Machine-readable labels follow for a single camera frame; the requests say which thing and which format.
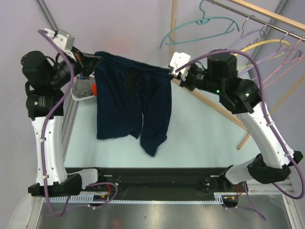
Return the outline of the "lilac plain hanger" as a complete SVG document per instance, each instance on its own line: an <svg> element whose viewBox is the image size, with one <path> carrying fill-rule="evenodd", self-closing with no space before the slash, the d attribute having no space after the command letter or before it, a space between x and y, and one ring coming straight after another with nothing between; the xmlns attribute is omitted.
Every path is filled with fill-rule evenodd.
<svg viewBox="0 0 305 229"><path fill-rule="evenodd" d="M257 41L254 41L252 44L247 45L245 48L241 49L241 51L242 52L247 52L251 49L254 49L254 48L257 48L259 46L266 45L266 44L271 44L271 43L279 43L280 46L274 53L271 53L268 56L265 56L262 59L258 60L256 62L257 64L260 64L260 63L263 63L265 61L281 57L282 55L284 55L285 53L290 52L290 51L292 51L292 52L296 51L296 54L292 58L292 60L301 58L303 56L303 51L302 50L296 49L296 48L291 48L290 43L283 40L283 39L271 39L271 40L265 40L265 41L257 40Z"/></svg>

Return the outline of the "orange garment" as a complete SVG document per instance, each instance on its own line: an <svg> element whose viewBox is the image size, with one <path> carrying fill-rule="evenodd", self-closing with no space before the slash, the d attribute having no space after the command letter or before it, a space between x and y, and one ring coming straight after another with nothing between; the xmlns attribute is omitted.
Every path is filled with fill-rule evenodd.
<svg viewBox="0 0 305 229"><path fill-rule="evenodd" d="M97 96L97 86L96 86L96 83L94 83L92 86L91 86L91 91L92 91L92 95L94 95L95 97Z"/></svg>

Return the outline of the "yellow plastic hanger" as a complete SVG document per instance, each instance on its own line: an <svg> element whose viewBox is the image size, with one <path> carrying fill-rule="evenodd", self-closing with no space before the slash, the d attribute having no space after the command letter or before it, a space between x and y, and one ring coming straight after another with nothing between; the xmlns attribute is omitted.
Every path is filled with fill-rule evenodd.
<svg viewBox="0 0 305 229"><path fill-rule="evenodd" d="M256 30L252 30L248 33L242 33L242 35L240 36L240 38L238 38L237 40L235 40L231 45L230 47L233 47L235 46L237 43L239 43L242 39L248 37L249 35L253 34L253 33L256 33L256 32L262 32L262 30L259 30L259 29L256 29ZM260 64L261 62L264 62L266 60L271 60L271 59L274 59L274 58L277 58L277 57L280 57L282 56L285 52L287 51L290 51L290 43L287 42L287 41L284 41L283 39L279 40L279 39L271 39L271 40L258 40L256 39L253 44L250 44L248 46L246 46L245 48L241 49L240 51L241 52L246 52L248 50L251 50L253 48L256 48L258 46L262 46L262 45L265 45L265 44L270 44L270 43L279 43L280 46L278 47L278 49L276 50L276 52L274 53L271 53L270 55L268 56L265 56L264 58L262 58L261 60L259 60L257 62L257 64Z"/></svg>

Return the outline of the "white plastic laundry basket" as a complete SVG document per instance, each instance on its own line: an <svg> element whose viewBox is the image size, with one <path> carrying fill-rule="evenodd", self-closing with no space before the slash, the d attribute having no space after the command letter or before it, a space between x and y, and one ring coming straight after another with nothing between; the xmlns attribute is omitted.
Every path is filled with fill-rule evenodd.
<svg viewBox="0 0 305 229"><path fill-rule="evenodd" d="M73 100L81 101L91 99L94 98L96 94L96 82L93 74L86 79L80 75L74 77L73 86L71 88Z"/></svg>

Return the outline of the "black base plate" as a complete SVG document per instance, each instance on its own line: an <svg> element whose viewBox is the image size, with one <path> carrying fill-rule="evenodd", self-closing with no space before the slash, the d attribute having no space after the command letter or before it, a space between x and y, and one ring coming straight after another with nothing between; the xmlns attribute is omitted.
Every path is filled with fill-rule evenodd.
<svg viewBox="0 0 305 229"><path fill-rule="evenodd" d="M242 183L221 185L224 168L101 168L98 183L110 182L112 197L157 200L198 200L208 194L222 193L238 198L245 192Z"/></svg>

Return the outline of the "metal hanging rod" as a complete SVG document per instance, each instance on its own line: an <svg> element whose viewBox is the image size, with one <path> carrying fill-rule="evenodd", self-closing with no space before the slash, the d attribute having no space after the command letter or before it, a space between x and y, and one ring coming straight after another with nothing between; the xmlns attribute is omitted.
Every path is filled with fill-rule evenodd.
<svg viewBox="0 0 305 229"><path fill-rule="evenodd" d="M219 7L223 8L223 9L229 10L229 11L231 11L233 13L236 13L236 14L238 14L240 16L243 16L245 18L249 18L250 20L255 21L255 22L257 22L257 23L259 23L261 25L266 25L267 27L269 27L271 29L274 29L276 31L279 31L279 32L281 32L281 33L283 33L285 35L289 35L290 37L293 37L295 39L301 40L303 42L305 41L305 39L302 36L298 36L295 33L291 33L291 32L289 32L287 30L282 29L281 27L276 26L275 24L272 24L272 21L280 22L280 23L283 23L283 24L285 24L287 26L290 26L290 27L292 27L292 28L294 28L296 30L300 30L302 32L305 32L305 25L303 23L300 23L298 21L295 21L293 19L285 17L285 16L283 16L283 15L281 15L279 13L272 12L272 11L267 10L265 8L262 8L260 6L257 6L257 5L254 5L252 3L249 3L249 2L247 2L245 0L229 0L229 2L231 2L231 3L235 4L235 5L238 5L238 6L242 7L242 8L250 10L251 12L255 12L255 13L261 15L261 16L267 17L269 19L269 22L267 22L267 21L264 21L264 20L256 17L255 15L253 16L253 15L250 15L250 14L246 14L246 13L240 11L240 10L237 10L234 7L230 7L230 6L228 6L228 5L224 4L224 3L218 2L216 0L208 0L208 2L213 4L213 5L219 6Z"/></svg>

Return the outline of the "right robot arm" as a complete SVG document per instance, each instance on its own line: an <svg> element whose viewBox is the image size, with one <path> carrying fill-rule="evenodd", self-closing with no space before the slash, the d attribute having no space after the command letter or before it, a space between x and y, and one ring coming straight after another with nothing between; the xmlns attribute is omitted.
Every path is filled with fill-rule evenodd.
<svg viewBox="0 0 305 229"><path fill-rule="evenodd" d="M196 61L187 64L190 58L186 53L172 57L172 74L181 78L180 86L218 95L220 103L244 124L260 150L255 158L228 167L221 174L220 187L232 191L238 183L251 179L262 184L286 180L291 174L291 160L299 163L303 155L291 149L278 132L257 84L238 77L236 57L228 51L211 52L207 69L197 67Z"/></svg>

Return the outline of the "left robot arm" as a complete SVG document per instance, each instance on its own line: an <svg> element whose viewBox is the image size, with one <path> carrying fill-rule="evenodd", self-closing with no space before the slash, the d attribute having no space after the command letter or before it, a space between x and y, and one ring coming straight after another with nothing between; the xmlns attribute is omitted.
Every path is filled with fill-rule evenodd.
<svg viewBox="0 0 305 229"><path fill-rule="evenodd" d="M21 59L25 83L26 108L35 133L37 175L28 187L34 197L77 196L88 184L99 191L105 178L95 168L68 174L63 161L61 128L63 124L64 93L61 88L73 84L74 76L89 77L102 61L101 57L72 49L58 62L40 51L31 51Z"/></svg>

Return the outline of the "grey garment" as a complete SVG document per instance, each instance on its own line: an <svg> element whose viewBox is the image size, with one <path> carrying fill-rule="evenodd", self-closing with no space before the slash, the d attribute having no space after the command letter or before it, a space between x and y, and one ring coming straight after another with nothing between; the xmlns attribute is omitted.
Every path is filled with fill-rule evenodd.
<svg viewBox="0 0 305 229"><path fill-rule="evenodd" d="M72 86L72 94L77 98L88 97L92 95L92 85L95 83L94 78L87 80L78 79Z"/></svg>

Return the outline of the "pink plastic hanger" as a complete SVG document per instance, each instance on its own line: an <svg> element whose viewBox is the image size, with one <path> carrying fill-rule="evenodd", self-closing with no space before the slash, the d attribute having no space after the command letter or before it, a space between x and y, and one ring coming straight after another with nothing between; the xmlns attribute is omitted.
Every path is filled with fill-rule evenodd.
<svg viewBox="0 0 305 229"><path fill-rule="evenodd" d="M291 55L291 52L295 50L295 48L298 46L300 42L303 42L305 37L302 37L300 40L298 40L292 47L292 49L289 51L288 55L285 57L284 61L263 81L265 83L267 80L269 80L272 76L274 76L281 68L283 68L285 65L294 63L290 68L286 69L283 73L281 73L279 76L277 76L275 79L273 79L271 82L266 84L263 89L266 89L268 86L272 85L276 80L278 80L280 77L288 73L291 69L296 67L301 61L305 59L305 56L301 54L301 51L298 51L298 53L295 55L294 58L289 60L289 56ZM274 114L275 111L287 100L288 97L292 95L292 93L301 85L301 83L305 80L305 77L302 76L288 91L287 93L274 105L274 107L270 110L270 114Z"/></svg>

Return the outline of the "teal plastic hanger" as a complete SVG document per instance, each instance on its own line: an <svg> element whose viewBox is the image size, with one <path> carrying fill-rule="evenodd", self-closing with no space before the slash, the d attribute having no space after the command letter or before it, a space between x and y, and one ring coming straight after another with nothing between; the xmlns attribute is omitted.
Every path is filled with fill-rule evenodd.
<svg viewBox="0 0 305 229"><path fill-rule="evenodd" d="M162 38L160 48L164 45L173 46L203 41L240 31L238 22L231 17L206 15L206 10L203 7L204 2L204 0L200 1L198 6L202 14L201 17L171 28ZM176 35L179 31L186 32L188 38L177 39Z"/></svg>

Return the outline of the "navy blue shorts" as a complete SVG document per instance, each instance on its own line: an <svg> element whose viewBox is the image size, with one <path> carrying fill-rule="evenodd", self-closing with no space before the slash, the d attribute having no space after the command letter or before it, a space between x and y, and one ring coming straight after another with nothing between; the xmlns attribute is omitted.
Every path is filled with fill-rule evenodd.
<svg viewBox="0 0 305 229"><path fill-rule="evenodd" d="M167 139L172 113L172 76L166 68L107 52L95 70L97 139L133 136L155 156Z"/></svg>

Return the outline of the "wooden clothes rack frame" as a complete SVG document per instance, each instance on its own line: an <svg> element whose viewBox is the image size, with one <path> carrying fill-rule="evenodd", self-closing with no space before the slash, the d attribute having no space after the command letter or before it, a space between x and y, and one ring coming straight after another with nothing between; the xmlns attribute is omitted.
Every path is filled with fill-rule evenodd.
<svg viewBox="0 0 305 229"><path fill-rule="evenodd" d="M177 6L178 6L178 1L173 0L172 1L171 26L170 26L170 28L173 28L176 25ZM241 123L240 120L238 120L236 117L234 117L228 111L225 111L223 108L221 108L219 105L214 103L212 100L208 99L207 97L205 97L204 95L200 94L197 91L192 91L192 92L190 92L190 94L192 94L197 99L199 99L203 103L207 104L208 106L210 106L211 108L213 108L214 110L216 110L217 112L219 112L220 114L222 114L223 116L225 116L226 118L228 118L229 120L231 120L232 122L234 122L235 124L240 126L241 128L246 129L245 126Z"/></svg>

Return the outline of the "aluminium frame rail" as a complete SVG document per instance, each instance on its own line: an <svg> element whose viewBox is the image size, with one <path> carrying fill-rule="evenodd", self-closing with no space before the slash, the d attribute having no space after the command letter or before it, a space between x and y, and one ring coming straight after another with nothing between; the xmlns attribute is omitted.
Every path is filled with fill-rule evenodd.
<svg viewBox="0 0 305 229"><path fill-rule="evenodd" d="M62 123L62 151L63 151L63 161L65 161L67 150L71 138L71 133L73 129L73 124L75 120L75 116L77 113L78 102L72 98L71 92L66 97L64 101L64 117Z"/></svg>

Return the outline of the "lilac notched hanger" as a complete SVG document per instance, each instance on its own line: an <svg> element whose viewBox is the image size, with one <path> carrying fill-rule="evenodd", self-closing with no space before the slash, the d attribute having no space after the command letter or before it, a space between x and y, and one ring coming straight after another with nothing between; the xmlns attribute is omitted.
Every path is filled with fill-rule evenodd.
<svg viewBox="0 0 305 229"><path fill-rule="evenodd" d="M246 18L246 20L242 24L242 33L239 38L233 41L230 45L226 47L226 49L238 48L242 50L251 46L252 44L258 43L266 36L266 26L267 23L260 23L260 27L258 25L254 25L250 23L250 21L255 21L256 17L254 15L250 15Z"/></svg>

